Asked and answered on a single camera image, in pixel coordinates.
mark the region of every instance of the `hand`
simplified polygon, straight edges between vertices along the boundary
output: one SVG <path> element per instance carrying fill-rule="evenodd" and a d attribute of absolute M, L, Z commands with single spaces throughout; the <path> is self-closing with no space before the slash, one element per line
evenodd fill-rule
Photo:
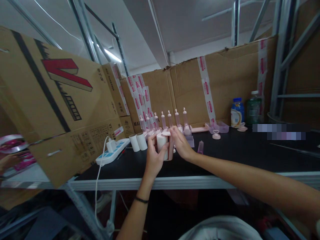
<path fill-rule="evenodd" d="M 0 160 L 0 175 L 8 169 L 21 162 L 21 159 L 15 155 L 6 155 Z"/>
<path fill-rule="evenodd" d="M 191 162 L 191 160 L 194 159 L 196 152 L 190 147 L 185 136 L 180 132 L 177 126 L 173 126 L 170 129 L 170 133 L 179 155 L 186 161 Z"/>
<path fill-rule="evenodd" d="M 148 138 L 148 151 L 147 151 L 147 164 L 146 164 L 146 170 L 144 171 L 144 177 L 147 177 L 154 181 L 160 172 L 162 165 L 163 165 L 163 160 L 164 160 L 164 155 L 168 149 L 169 143 L 166 143 L 161 151 L 158 149 L 158 152 L 156 152 L 156 149 L 154 145 L 156 144 L 156 134 L 150 136 Z"/>

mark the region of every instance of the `black table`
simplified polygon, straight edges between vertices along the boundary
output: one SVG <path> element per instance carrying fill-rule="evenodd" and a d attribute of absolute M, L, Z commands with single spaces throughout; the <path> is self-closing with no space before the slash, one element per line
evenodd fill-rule
<path fill-rule="evenodd" d="M 193 134 L 195 150 L 202 140 L 204 154 L 226 159 L 253 167 L 262 168 L 320 188 L 320 159 L 296 151 L 271 145 L 275 143 L 301 150 L 320 153 L 320 134 L 306 133 L 305 141 L 270 141 L 267 133 L 255 133 L 252 129 L 239 132 L 230 128 L 229 133 L 221 134 L 220 140 L 212 139 L 209 132 Z M 133 152 L 127 149 L 114 162 L 101 168 L 98 187 L 100 190 L 138 189 L 144 173 L 146 152 Z M 78 191 L 94 190 L 99 166 L 93 165 L 70 182 Z M 233 188 L 210 172 L 183 160 L 178 153 L 172 161 L 166 161 L 156 178 L 154 189 L 204 189 Z"/>

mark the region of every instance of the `black tabletop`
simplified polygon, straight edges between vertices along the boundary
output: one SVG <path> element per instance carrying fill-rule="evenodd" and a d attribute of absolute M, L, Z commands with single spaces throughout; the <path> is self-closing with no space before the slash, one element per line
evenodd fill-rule
<path fill-rule="evenodd" d="M 320 153 L 320 134 L 306 133 L 306 140 L 289 141 L 267 140 L 266 133 L 255 133 L 252 129 L 239 132 L 230 128 L 229 133 L 221 134 L 221 139 L 214 140 L 209 132 L 194 133 L 194 150 L 198 150 L 200 141 L 204 142 L 204 154 L 226 159 L 272 172 L 310 172 L 320 171 L 320 158 L 297 153 L 296 151 L 271 145 L 275 143 L 291 148 Z M 99 179 L 142 178 L 145 164 L 145 151 L 133 152 L 127 149 L 114 162 L 101 168 Z M 95 180 L 99 166 L 93 165 L 76 180 Z M 175 153 L 172 161 L 165 161 L 158 177 L 182 177 L 212 175 L 208 171 L 183 160 Z"/>

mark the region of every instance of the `bottle label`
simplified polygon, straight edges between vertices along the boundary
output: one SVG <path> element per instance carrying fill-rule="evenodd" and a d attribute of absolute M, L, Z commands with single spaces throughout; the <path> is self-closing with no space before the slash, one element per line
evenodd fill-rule
<path fill-rule="evenodd" d="M 239 128 L 242 122 L 241 112 L 231 109 L 231 127 Z"/>

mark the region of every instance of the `plug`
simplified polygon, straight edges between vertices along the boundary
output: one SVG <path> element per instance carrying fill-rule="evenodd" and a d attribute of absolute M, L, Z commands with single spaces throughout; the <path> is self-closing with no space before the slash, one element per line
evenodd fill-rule
<path fill-rule="evenodd" d="M 109 138 L 109 141 L 107 142 L 107 148 L 108 148 L 108 152 L 114 152 L 117 148 L 116 142 Z"/>

